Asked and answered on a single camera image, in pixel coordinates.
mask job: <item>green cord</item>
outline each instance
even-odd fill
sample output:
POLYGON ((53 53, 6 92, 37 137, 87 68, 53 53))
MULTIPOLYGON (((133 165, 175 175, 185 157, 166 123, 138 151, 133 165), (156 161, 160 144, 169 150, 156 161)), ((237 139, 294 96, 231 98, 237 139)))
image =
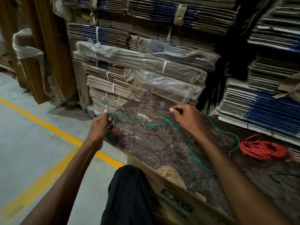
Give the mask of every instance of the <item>green cord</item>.
MULTIPOLYGON (((169 122, 169 120, 168 120, 166 117, 164 117, 164 118, 165 118, 165 121, 164 121, 163 123, 158 124, 158 125, 151 125, 151 126, 149 126, 149 125, 142 125, 141 123, 139 123, 139 122, 137 122, 137 121, 131 119, 130 117, 125 116, 125 115, 114 115, 114 114, 112 114, 112 113, 109 113, 109 115, 108 115, 108 117, 114 117, 114 116, 126 117, 126 118, 130 119, 131 121, 134 121, 135 123, 137 123, 137 124, 139 124, 139 125, 141 125, 141 126, 143 126, 143 127, 148 127, 148 128, 151 128, 151 129, 152 129, 152 128, 155 128, 155 127, 157 127, 157 126, 165 125, 166 123, 169 123, 173 128, 175 128, 175 129, 177 129, 178 131, 182 132, 180 129, 178 129, 178 128, 176 128, 176 127, 174 126, 174 125, 176 125, 176 126, 180 126, 180 125, 175 124, 175 123, 172 123, 172 122, 169 122)), ((228 156, 228 157, 230 157, 231 152, 237 150, 237 149, 239 148, 239 146, 240 146, 240 140, 239 140, 238 136, 235 135, 235 134, 233 134, 233 133, 225 132, 225 131, 222 131, 222 130, 218 129, 218 128, 212 123, 212 121, 210 120, 210 117, 209 117, 209 116, 208 116, 208 118, 209 118, 210 123, 211 123, 211 124, 213 125, 213 127, 215 127, 217 130, 219 130, 219 131, 221 131, 221 132, 223 132, 223 133, 229 133, 229 134, 235 136, 235 137, 238 139, 238 146, 237 146, 235 149, 229 151, 229 156, 228 156)), ((192 148, 191 148, 191 146, 190 146, 190 141, 189 141, 188 137, 187 137, 185 134, 184 134, 184 136, 186 137, 188 146, 189 146, 189 148, 190 148, 190 153, 191 153, 192 156, 198 161, 198 163, 200 163, 200 161, 194 156, 194 154, 193 154, 193 152, 192 152, 192 148)), ((110 138, 109 131, 107 131, 106 138, 107 138, 107 139, 110 138)), ((200 163, 200 165, 201 165, 206 171, 215 171, 215 170, 208 170, 202 163, 200 163)))

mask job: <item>person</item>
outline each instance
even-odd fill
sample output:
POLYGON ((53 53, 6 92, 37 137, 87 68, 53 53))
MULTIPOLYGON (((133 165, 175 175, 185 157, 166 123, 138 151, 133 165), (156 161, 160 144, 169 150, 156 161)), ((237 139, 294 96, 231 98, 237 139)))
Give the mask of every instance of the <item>person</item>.
MULTIPOLYGON (((181 128, 190 132, 210 159, 228 201, 242 225, 289 225, 280 211, 243 171, 210 140, 195 106, 170 108, 181 128)), ((82 178, 92 158, 102 148, 107 130, 116 134, 108 110, 92 121, 87 139, 57 182, 21 225, 67 224, 82 178)), ((144 173, 133 166, 119 168, 108 188, 101 224, 155 224, 144 173)))

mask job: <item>gray floor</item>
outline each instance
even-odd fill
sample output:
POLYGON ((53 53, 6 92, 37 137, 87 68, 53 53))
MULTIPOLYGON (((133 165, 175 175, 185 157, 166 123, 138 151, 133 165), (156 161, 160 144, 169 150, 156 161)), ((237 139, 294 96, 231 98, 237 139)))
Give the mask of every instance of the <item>gray floor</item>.
MULTIPOLYGON (((37 105, 30 93, 3 73, 0 73, 0 97, 80 141, 88 134, 91 120, 80 108, 55 107, 50 102, 37 105)), ((76 146, 2 103, 0 110, 0 208, 3 209, 76 146)), ((126 164, 126 155, 106 142, 101 152, 126 164)), ((116 168, 96 157, 92 160, 68 224, 100 224, 107 187, 115 171, 116 168)), ((0 218, 0 224, 20 224, 46 192, 12 220, 0 218)))

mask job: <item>forearm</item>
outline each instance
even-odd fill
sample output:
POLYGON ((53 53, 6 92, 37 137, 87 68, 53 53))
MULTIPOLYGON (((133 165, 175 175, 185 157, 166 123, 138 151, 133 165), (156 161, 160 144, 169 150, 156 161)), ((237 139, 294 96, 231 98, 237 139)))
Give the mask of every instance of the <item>forearm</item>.
POLYGON ((95 155, 94 143, 85 141, 64 173, 21 225, 67 224, 82 178, 95 155))
POLYGON ((291 224, 272 200, 208 137, 199 133, 193 135, 210 159, 223 191, 242 225, 291 224))

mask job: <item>red string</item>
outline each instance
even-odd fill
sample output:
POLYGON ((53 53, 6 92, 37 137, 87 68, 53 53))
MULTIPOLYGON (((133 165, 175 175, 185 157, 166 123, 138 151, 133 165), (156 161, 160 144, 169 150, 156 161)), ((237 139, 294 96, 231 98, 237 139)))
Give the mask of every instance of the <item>red string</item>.
POLYGON ((247 141, 255 136, 260 136, 260 134, 250 136, 240 143, 240 149, 244 154, 247 154, 259 160, 269 160, 283 158, 287 154, 287 152, 290 152, 292 158, 286 161, 290 162, 294 160, 294 154, 289 149, 278 144, 260 139, 252 142, 247 141))

